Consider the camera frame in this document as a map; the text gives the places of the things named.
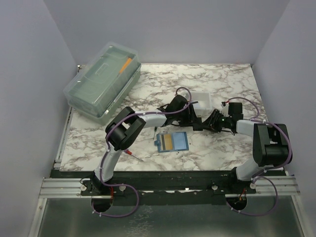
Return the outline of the blue leather card holder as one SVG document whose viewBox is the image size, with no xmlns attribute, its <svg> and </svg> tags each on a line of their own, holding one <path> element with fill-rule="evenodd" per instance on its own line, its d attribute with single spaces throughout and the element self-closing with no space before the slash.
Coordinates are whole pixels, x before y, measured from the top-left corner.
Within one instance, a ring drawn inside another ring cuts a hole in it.
<svg viewBox="0 0 316 237">
<path fill-rule="evenodd" d="M 187 138 L 186 132 L 173 132 L 168 133 L 172 135 L 172 142 L 173 142 L 173 150 L 171 151 L 163 151 L 161 147 L 161 135 L 163 133 L 159 133 L 156 136 L 156 140 L 154 141 L 154 145 L 157 147 L 159 153 L 166 153 L 166 152 L 179 152 L 179 151 L 187 151 L 189 150 L 189 143 Z"/>
</svg>

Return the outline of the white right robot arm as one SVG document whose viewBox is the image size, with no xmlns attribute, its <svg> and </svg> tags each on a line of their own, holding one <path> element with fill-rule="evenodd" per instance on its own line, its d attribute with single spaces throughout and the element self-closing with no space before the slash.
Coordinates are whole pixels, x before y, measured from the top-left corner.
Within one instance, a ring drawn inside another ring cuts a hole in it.
<svg viewBox="0 0 316 237">
<path fill-rule="evenodd" d="M 268 170 L 282 168 L 292 161 L 293 151 L 287 126 L 283 123 L 244 119 L 240 102 L 224 102 L 227 112 L 218 109 L 202 122 L 205 130 L 222 132 L 227 129 L 233 134 L 252 138 L 252 158 L 234 169 L 236 176 L 227 181 L 228 190 L 234 194 L 245 188 L 245 181 Z"/>
</svg>

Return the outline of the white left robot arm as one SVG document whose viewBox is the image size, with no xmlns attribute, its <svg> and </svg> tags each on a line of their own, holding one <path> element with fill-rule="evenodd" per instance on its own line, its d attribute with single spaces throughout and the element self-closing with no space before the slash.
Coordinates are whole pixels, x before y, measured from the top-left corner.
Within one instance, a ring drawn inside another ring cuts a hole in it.
<svg viewBox="0 0 316 237">
<path fill-rule="evenodd" d="M 109 187 L 123 186 L 135 191 L 136 189 L 128 184 L 109 183 L 123 151 L 135 142 L 144 128 L 164 127 L 174 121 L 179 122 L 180 125 L 192 126 L 189 119 L 194 116 L 192 103 L 181 95 L 176 95 L 166 108 L 159 107 L 154 111 L 135 111 L 131 107 L 125 107 L 106 127 L 108 147 L 91 178 L 93 190 L 99 195 L 106 194 Z"/>
</svg>

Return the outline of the black credit card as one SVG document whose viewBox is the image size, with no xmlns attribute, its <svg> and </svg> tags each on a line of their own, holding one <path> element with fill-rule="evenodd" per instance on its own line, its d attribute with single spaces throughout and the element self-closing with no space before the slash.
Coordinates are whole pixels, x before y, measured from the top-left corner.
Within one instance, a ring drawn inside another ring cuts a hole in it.
<svg viewBox="0 0 316 237">
<path fill-rule="evenodd" d="M 193 131 L 203 131 L 203 124 L 200 117 L 195 118 L 192 121 Z"/>
</svg>

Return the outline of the white plastic card tray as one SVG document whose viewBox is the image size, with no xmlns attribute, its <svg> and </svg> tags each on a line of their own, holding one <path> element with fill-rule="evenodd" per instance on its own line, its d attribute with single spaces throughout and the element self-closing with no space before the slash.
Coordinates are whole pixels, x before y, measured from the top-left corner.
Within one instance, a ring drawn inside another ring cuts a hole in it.
<svg viewBox="0 0 316 237">
<path fill-rule="evenodd" d="M 195 114 L 198 117 L 205 117 L 212 112 L 212 99 L 210 92 L 204 91 L 191 91 L 192 101 L 198 101 L 197 104 L 193 104 Z"/>
</svg>

